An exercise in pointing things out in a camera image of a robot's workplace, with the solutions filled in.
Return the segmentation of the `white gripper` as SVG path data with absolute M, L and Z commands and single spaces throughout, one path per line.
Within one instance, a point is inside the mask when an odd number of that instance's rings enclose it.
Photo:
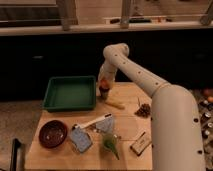
M 108 61 L 105 61 L 102 64 L 98 74 L 98 85 L 100 86 L 100 81 L 102 79 L 106 79 L 110 84 L 110 88 L 112 88 L 113 83 L 115 82 L 115 76 L 116 76 L 116 67 L 111 63 L 109 63 Z

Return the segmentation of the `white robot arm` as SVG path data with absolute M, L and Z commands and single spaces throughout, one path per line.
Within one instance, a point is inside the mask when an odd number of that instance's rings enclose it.
M 152 99 L 153 171 L 206 171 L 199 110 L 191 92 L 131 61 L 125 43 L 106 46 L 103 56 L 99 79 L 112 82 L 122 71 Z

